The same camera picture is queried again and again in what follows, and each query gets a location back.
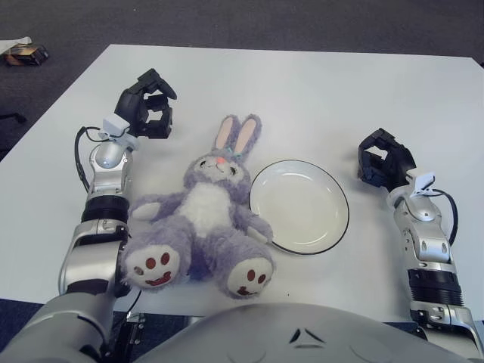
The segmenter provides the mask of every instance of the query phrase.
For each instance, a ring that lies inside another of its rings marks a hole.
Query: paw print pad
[[[272,264],[262,257],[236,264],[228,276],[228,289],[238,296],[260,293],[272,277]]]
[[[178,274],[180,255],[170,246],[148,246],[126,258],[126,277],[141,288],[168,284]]]

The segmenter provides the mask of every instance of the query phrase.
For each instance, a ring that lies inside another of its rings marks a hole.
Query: dark floor
[[[0,39],[23,36],[45,45],[51,58],[40,67],[0,63],[0,114],[28,119],[0,120],[0,150],[14,146],[111,43],[435,54],[482,63],[484,1],[3,0]],[[0,349],[37,308],[0,301]],[[147,337],[165,339],[182,320],[153,317],[157,334]]]

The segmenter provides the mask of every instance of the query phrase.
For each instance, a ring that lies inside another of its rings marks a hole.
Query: plate rim
[[[338,241],[331,247],[328,247],[326,250],[321,250],[321,251],[318,251],[318,252],[298,252],[298,251],[293,251],[293,250],[289,250],[287,249],[286,247],[282,247],[281,245],[275,243],[274,241],[272,241],[271,243],[274,244],[275,246],[277,246],[278,248],[288,252],[288,253],[294,253],[296,255],[302,255],[302,256],[312,256],[312,255],[319,255],[320,253],[324,253],[324,252],[327,252],[329,250],[331,250],[332,248],[334,248],[335,246],[337,246],[338,244],[340,244],[341,240],[343,239],[343,237],[345,236],[346,232],[348,231],[348,227],[349,227],[349,203],[348,203],[348,198],[346,197],[346,193],[344,192],[343,188],[341,188],[341,185],[340,183],[338,183],[338,181],[329,173],[327,172],[326,170],[324,170],[323,168],[321,168],[320,166],[317,166],[313,163],[310,163],[309,161],[304,161],[304,160],[299,160],[299,159],[284,159],[284,160],[279,160],[279,161],[274,161],[273,163],[270,163],[269,165],[267,165],[264,169],[262,169],[261,171],[259,171],[257,173],[257,175],[254,177],[254,179],[252,180],[252,183],[250,184],[250,192],[249,192],[249,208],[250,208],[250,211],[252,212],[252,206],[250,204],[250,195],[252,194],[252,189],[253,189],[253,186],[254,186],[254,183],[256,182],[257,178],[259,177],[259,175],[266,169],[268,169],[269,167],[275,165],[275,164],[279,164],[279,163],[284,163],[284,162],[287,162],[287,161],[297,161],[298,163],[304,163],[304,164],[309,164],[311,166],[314,166],[315,168],[317,169],[320,169],[322,172],[324,172],[325,174],[327,174],[331,179],[333,179],[333,181],[336,183],[336,185],[338,186],[338,188],[341,190],[341,193],[343,194],[343,197],[345,199],[345,203],[346,203],[346,210],[348,211],[348,218],[346,220],[346,226],[345,226],[345,229],[343,231],[343,233],[341,234],[340,238],[338,239]]]

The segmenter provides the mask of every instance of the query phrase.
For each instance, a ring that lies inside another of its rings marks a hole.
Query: stuffed bunny
[[[143,196],[131,209],[152,227],[123,251],[125,281],[159,290],[184,276],[213,276],[219,289],[236,299],[254,296],[271,280],[275,264],[265,243],[271,226],[247,208],[250,175],[243,162],[262,124],[250,115],[241,126],[227,116],[212,151],[185,173],[185,191]]]

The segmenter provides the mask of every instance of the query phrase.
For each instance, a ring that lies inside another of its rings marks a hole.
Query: white clip
[[[436,180],[434,172],[423,172],[418,168],[407,171],[407,180],[410,183],[408,192],[410,198],[415,195],[433,195],[433,190],[430,187]]]
[[[137,150],[139,149],[139,140],[126,132],[129,127],[128,121],[112,113],[103,118],[103,129],[98,134],[103,140],[109,139],[125,147]]]

